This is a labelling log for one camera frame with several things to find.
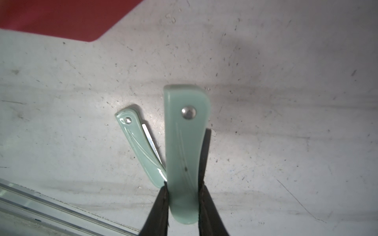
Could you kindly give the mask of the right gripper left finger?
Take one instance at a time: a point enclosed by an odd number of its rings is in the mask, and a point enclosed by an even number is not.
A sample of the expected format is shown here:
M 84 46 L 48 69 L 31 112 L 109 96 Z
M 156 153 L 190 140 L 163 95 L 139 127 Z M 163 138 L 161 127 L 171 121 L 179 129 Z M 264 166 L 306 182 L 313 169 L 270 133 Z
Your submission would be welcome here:
M 169 216 L 169 193 L 167 182 L 160 189 L 139 236 L 167 236 Z

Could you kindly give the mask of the red bottom drawer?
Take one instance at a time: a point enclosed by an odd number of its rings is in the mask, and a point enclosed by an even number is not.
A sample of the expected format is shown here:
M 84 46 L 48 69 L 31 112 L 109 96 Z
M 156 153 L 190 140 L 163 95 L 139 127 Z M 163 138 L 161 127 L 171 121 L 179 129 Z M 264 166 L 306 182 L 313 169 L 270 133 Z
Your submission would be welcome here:
M 92 42 L 140 2 L 1 1 L 1 29 Z

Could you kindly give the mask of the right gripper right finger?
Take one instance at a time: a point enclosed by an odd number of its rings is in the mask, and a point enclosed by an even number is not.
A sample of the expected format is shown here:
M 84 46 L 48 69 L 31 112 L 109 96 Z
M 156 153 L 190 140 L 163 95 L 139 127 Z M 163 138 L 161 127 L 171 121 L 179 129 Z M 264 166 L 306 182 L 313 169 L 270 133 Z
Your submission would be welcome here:
M 204 177 L 211 141 L 211 129 L 205 130 L 202 149 L 200 153 L 198 171 L 198 201 L 199 220 L 198 228 L 200 236 L 229 236 L 221 217 L 216 209 L 210 192 L 205 185 Z

